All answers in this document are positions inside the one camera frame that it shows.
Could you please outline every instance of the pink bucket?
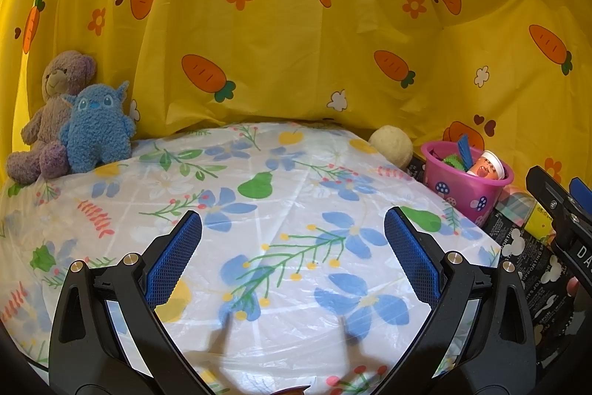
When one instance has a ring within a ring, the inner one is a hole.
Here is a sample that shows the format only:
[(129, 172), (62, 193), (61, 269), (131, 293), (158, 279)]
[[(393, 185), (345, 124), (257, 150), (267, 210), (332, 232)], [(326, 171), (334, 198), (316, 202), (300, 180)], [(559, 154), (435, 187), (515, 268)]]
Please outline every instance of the pink bucket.
[[(479, 227), (492, 212), (504, 186), (514, 180), (514, 171), (503, 161), (505, 179), (493, 180), (466, 174), (431, 155), (444, 159), (449, 154), (459, 154), (457, 144), (450, 141), (424, 143), (421, 152), (425, 157), (423, 184)], [(482, 152), (471, 148), (473, 160), (477, 161)]]

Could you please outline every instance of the blue plush toy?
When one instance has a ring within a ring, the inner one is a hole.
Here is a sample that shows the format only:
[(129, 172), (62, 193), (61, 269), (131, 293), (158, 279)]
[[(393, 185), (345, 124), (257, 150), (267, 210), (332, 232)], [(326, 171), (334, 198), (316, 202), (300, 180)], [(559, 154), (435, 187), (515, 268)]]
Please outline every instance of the blue plush toy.
[(72, 106), (72, 115), (60, 131), (73, 173), (87, 173), (97, 164), (114, 163), (131, 157), (130, 138), (134, 121), (123, 114), (129, 82), (117, 90), (94, 84), (77, 96), (62, 96)]

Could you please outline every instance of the plush toy's arm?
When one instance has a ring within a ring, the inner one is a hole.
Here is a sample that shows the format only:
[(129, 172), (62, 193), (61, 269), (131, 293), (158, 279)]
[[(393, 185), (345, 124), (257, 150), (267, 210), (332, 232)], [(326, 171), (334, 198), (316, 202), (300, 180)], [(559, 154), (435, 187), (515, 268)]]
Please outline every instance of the plush toy's arm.
[(31, 146), (37, 141), (37, 135), (39, 134), (39, 127), (41, 127), (41, 116), (43, 115), (43, 108), (40, 108), (34, 115), (31, 121), (29, 121), (25, 127), (21, 130), (21, 138), (23, 143)]
[(135, 123), (129, 116), (123, 116), (123, 126), (125, 133), (131, 138), (135, 134)]
[(64, 146), (64, 148), (68, 147), (68, 132), (70, 131), (70, 121), (67, 121), (64, 126), (61, 127), (60, 130), (60, 143)]

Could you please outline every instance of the metal screw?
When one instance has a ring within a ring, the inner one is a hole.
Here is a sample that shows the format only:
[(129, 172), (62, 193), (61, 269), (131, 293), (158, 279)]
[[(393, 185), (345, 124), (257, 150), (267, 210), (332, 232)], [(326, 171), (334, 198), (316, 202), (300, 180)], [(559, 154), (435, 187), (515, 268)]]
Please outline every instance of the metal screw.
[(73, 262), (72, 265), (70, 265), (70, 270), (72, 270), (74, 273), (78, 273), (80, 270), (82, 270), (82, 268), (84, 267), (84, 261), (75, 261)]
[(514, 270), (516, 269), (516, 267), (514, 266), (514, 263), (512, 263), (511, 261), (504, 261), (501, 264), (501, 267), (506, 270), (508, 273), (514, 273)]
[(463, 262), (463, 256), (461, 253), (452, 252), (448, 253), (448, 261), (451, 262), (453, 265), (460, 265)]
[(123, 264), (131, 267), (131, 265), (135, 265), (139, 259), (140, 257), (137, 255), (137, 253), (128, 253), (123, 257)]

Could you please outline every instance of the yellow curtain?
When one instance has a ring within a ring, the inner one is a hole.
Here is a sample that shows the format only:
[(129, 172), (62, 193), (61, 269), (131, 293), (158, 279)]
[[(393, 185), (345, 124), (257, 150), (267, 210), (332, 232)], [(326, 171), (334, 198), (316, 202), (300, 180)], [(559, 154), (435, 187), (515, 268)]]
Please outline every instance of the yellow curtain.
[(592, 182), (591, 0), (43, 3), (28, 19), (35, 0), (0, 0), (2, 164), (43, 103), (44, 66), (75, 49), (100, 82), (131, 81), (141, 137), (265, 118), (392, 124), (416, 147), (468, 133), (519, 183), (533, 164)]

